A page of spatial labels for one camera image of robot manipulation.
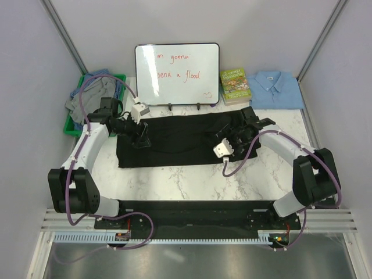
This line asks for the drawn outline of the black long sleeve shirt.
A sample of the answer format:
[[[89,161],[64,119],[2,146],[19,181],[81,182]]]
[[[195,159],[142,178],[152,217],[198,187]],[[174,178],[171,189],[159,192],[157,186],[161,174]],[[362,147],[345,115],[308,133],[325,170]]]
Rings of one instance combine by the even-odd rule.
[[[146,119],[149,148],[135,148],[122,135],[117,138],[116,155],[119,167],[168,167],[219,164],[213,148],[221,141],[216,133],[226,124],[248,128],[259,118],[251,107],[241,110],[204,115],[169,116]],[[231,162],[243,160],[243,154],[232,154]]]

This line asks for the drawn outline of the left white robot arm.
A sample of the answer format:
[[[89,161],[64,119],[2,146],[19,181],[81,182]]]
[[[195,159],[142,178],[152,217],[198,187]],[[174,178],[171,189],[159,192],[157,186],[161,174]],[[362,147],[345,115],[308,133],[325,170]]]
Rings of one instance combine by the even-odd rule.
[[[91,172],[102,145],[111,134],[122,135],[135,148],[151,145],[148,125],[141,121],[149,113],[148,105],[136,101],[129,112],[120,100],[104,97],[100,107],[88,114],[83,132],[71,155],[58,169],[48,173],[54,209],[58,213],[82,213],[107,216],[114,228],[127,224],[127,213],[119,201],[102,196]]]

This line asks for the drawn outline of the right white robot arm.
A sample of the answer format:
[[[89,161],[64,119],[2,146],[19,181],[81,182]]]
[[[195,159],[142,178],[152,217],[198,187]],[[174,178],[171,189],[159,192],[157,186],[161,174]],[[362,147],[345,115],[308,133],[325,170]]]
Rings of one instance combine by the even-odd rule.
[[[223,159],[224,177],[242,169],[250,155],[261,146],[268,147],[292,167],[292,189],[273,201],[266,214],[271,228],[281,228],[287,216],[306,210],[336,195],[341,203],[341,186],[332,152],[304,145],[283,132],[269,118],[260,119],[251,107],[241,109],[235,122],[226,124],[216,134],[215,155]]]

